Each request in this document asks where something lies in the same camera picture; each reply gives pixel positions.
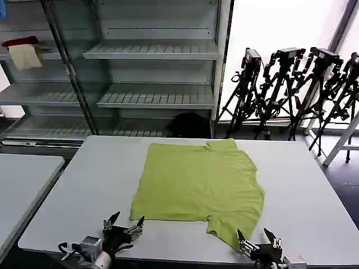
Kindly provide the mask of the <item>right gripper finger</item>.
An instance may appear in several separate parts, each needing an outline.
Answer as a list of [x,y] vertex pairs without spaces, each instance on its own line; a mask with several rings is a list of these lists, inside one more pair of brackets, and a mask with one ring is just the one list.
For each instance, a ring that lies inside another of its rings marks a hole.
[[274,248],[282,247],[282,239],[277,238],[270,230],[264,228],[264,233]]
[[237,230],[238,241],[239,241],[239,250],[244,254],[251,254],[256,251],[256,246],[251,242],[246,240],[245,236],[242,234],[240,229]]

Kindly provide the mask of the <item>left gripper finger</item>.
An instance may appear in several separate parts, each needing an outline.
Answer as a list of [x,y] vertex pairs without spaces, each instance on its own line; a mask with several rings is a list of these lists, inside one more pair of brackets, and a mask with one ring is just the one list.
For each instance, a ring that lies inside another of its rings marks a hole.
[[104,230],[111,230],[114,223],[116,222],[117,218],[120,215],[120,211],[116,212],[115,214],[113,214],[110,218],[108,218],[107,220],[103,221],[103,229]]
[[143,232],[145,216],[142,216],[136,225],[133,225],[125,229],[125,233],[131,238],[131,240],[136,240]]

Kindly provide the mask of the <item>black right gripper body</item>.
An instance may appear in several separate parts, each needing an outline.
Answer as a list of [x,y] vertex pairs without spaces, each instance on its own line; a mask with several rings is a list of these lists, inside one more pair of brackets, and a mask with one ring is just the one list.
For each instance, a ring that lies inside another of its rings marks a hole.
[[258,244],[250,253],[252,261],[259,261],[263,265],[282,263],[282,247],[274,247],[272,244]]

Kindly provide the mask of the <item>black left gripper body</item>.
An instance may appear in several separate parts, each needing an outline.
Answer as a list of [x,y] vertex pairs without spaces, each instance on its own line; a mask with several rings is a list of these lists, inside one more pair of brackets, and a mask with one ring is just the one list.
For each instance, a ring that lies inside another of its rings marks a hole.
[[118,251],[132,248],[132,238],[128,233],[128,228],[104,225],[103,236],[102,250],[110,258],[114,258]]

